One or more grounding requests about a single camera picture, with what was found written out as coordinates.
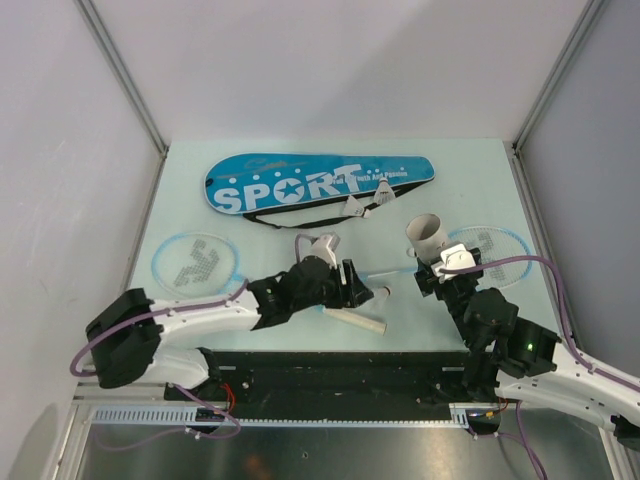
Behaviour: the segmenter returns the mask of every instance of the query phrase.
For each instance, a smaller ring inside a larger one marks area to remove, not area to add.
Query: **red wire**
[[[498,413],[502,413],[504,412],[507,407],[509,406],[509,400],[505,399],[505,398],[498,398],[498,400],[504,400],[506,403],[504,404],[504,407],[501,407],[500,410],[498,410]]]
[[[227,392],[227,403],[229,403],[229,397],[231,397],[231,405],[227,409],[229,413],[231,413],[233,411],[233,408],[236,406],[236,396],[233,394],[233,390],[231,390],[231,387],[228,383],[222,384],[222,388],[224,388],[224,390]]]

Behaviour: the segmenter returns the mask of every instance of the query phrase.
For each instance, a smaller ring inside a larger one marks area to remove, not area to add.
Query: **white tube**
[[[350,323],[356,327],[364,328],[378,335],[384,335],[387,330],[387,324],[365,317],[348,308],[323,308],[322,312],[330,317]]]
[[[411,220],[406,233],[416,256],[425,263],[438,258],[440,249],[449,243],[449,235],[442,227],[440,217],[432,213]]]

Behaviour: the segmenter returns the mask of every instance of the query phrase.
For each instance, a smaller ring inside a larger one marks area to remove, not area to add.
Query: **printed star logo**
[[[273,193],[279,202],[295,203],[304,195],[304,186],[300,184],[299,180],[285,178],[276,184]]]

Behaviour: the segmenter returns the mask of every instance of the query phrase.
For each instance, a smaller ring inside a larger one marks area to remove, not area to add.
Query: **white shuttlecock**
[[[378,189],[373,195],[373,201],[378,205],[384,205],[394,198],[396,198],[396,194],[393,193],[393,189],[389,185],[389,181],[385,177],[382,177],[380,179],[380,183],[378,183]]]
[[[362,217],[366,213],[365,210],[364,205],[362,205],[356,197],[349,195],[347,203],[345,203],[342,209],[342,215],[345,217]]]
[[[369,306],[371,307],[371,311],[379,312],[380,310],[382,310],[382,307],[387,301],[387,298],[391,296],[391,288],[380,287],[380,288],[374,288],[372,289],[372,291],[373,291],[373,298],[369,300],[368,303],[369,303]]]

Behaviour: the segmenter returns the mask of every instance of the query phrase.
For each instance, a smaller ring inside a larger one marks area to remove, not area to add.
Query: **reflective surface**
[[[532,447],[550,479],[612,478],[595,427],[549,411],[523,412]],[[166,427],[94,426],[103,443],[128,445]],[[513,410],[502,432],[516,433]],[[463,430],[246,428],[231,439],[182,433],[128,452],[87,443],[80,478],[106,479],[535,479],[525,450],[510,440],[474,441]]]

